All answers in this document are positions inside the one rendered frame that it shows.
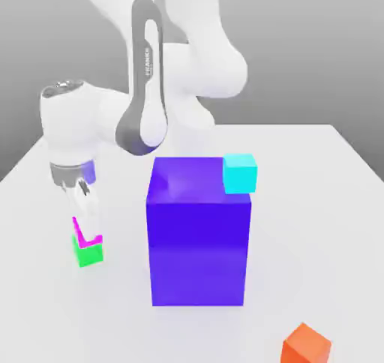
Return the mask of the small orange cube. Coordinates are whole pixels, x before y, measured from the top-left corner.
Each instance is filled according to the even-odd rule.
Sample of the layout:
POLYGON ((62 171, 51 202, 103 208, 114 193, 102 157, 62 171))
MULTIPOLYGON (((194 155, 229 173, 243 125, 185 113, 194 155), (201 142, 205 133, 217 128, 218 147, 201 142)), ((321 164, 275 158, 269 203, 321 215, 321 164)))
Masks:
POLYGON ((283 342, 280 363, 328 363, 332 343, 305 323, 283 342))

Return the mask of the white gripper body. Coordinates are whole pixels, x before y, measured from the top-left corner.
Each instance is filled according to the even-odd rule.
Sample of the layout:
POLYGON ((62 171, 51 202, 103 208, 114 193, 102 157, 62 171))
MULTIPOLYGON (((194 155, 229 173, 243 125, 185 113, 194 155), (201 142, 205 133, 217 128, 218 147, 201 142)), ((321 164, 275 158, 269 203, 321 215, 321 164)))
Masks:
POLYGON ((101 233, 99 201, 92 187, 69 188, 70 213, 79 224, 86 241, 91 241, 101 233))

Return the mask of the small green cube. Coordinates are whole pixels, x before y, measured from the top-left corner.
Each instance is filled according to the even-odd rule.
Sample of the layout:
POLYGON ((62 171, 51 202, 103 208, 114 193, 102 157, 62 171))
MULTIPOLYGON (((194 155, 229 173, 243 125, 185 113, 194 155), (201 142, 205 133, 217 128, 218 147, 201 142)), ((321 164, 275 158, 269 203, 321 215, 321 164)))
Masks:
POLYGON ((102 262, 104 260, 102 244, 80 248, 75 235, 72 235, 73 252, 80 268, 102 262))

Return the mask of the small magenta cube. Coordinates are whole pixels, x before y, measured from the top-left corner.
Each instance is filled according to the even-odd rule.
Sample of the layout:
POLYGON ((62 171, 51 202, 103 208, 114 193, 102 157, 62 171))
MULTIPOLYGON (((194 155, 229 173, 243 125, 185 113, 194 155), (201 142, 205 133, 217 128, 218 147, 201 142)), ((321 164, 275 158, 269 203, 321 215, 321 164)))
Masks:
POLYGON ((88 248, 91 246, 99 245, 103 243, 103 236, 101 234, 96 235, 92 240, 88 241, 84 238, 84 235, 80 229, 80 225, 75 217, 72 217, 73 226, 75 229, 78 245, 80 249, 88 248))

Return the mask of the small cyan cube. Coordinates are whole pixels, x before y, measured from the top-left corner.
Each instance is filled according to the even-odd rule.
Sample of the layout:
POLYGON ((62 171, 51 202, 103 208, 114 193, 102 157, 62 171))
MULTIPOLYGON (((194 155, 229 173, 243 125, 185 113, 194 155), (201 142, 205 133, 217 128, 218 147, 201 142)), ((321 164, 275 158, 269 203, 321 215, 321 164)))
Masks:
POLYGON ((223 156, 223 186, 227 194, 253 194, 257 188, 257 162, 252 154, 223 156))

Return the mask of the large purple box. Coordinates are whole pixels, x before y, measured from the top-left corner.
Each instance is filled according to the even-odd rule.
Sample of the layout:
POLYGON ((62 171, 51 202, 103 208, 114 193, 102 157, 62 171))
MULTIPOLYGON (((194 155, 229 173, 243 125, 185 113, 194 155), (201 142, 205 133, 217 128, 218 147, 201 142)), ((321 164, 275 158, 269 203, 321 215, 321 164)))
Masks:
POLYGON ((219 157, 156 157, 146 197, 154 306, 241 306, 251 198, 228 194, 219 157))

